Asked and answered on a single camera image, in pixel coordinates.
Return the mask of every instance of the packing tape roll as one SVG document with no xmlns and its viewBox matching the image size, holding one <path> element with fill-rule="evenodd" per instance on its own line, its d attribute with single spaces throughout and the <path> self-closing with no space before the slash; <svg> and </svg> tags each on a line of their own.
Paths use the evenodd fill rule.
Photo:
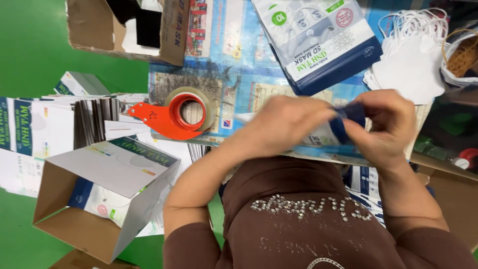
<svg viewBox="0 0 478 269">
<path fill-rule="evenodd" d="M 196 124 L 187 123 L 181 116 L 181 107 L 187 101 L 198 102 L 203 109 L 203 117 Z M 169 107 L 171 121 L 186 131 L 204 132 L 216 121 L 216 102 L 209 93 L 192 87 L 180 87 L 173 90 L 164 102 Z"/>
</svg>

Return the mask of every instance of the brown cardboard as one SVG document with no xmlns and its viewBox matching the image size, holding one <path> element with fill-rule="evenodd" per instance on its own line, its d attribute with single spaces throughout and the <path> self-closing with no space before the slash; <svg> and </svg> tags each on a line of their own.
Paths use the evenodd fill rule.
<svg viewBox="0 0 478 269">
<path fill-rule="evenodd" d="M 412 154 L 411 162 L 430 174 L 435 200 L 442 209 L 450 231 L 474 252 L 478 248 L 478 176 L 448 162 Z"/>
<path fill-rule="evenodd" d="M 49 157 L 43 167 L 33 225 L 110 264 L 159 214 L 164 202 L 161 193 L 173 182 L 179 163 L 178 158 L 130 137 Z M 67 207 L 78 177 L 131 199 L 123 212 L 122 227 L 109 219 L 112 215 L 102 218 Z M 82 195 L 73 197 L 86 203 Z"/>
<path fill-rule="evenodd" d="M 49 267 L 49 269 L 141 269 L 139 266 L 120 259 L 114 260 L 111 264 L 106 264 L 92 256 L 85 254 L 78 249 L 70 251 L 59 261 Z"/>
<path fill-rule="evenodd" d="M 124 51 L 121 44 L 126 28 L 113 16 L 105 0 L 67 0 L 69 43 L 79 50 L 183 66 L 189 0 L 158 1 L 163 6 L 159 56 Z"/>
</svg>

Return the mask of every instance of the hand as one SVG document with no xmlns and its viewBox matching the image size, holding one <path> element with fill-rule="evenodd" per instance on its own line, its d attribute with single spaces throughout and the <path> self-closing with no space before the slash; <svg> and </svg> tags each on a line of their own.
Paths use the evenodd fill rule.
<svg viewBox="0 0 478 269">
<path fill-rule="evenodd" d="M 223 146 L 232 146 L 245 159 L 280 154 L 299 144 L 319 125 L 335 116 L 332 106 L 310 97 L 273 96 L 244 128 Z"/>
<path fill-rule="evenodd" d="M 403 150 L 415 136 L 415 105 L 395 90 L 372 90 L 354 102 L 365 107 L 372 120 L 368 133 L 360 125 L 344 120 L 345 130 L 361 154 L 378 169 L 393 169 L 403 163 Z"/>
</svg>

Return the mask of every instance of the white face mask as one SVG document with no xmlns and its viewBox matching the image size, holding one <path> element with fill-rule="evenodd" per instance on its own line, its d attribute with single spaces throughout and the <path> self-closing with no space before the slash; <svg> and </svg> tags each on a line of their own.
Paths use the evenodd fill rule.
<svg viewBox="0 0 478 269">
<path fill-rule="evenodd" d="M 372 89 L 396 89 L 416 105 L 428 104 L 443 94 L 439 68 L 441 44 L 448 34 L 448 23 L 429 10 L 400 11 L 393 16 L 393 30 L 382 43 L 383 56 L 364 75 Z"/>
</svg>

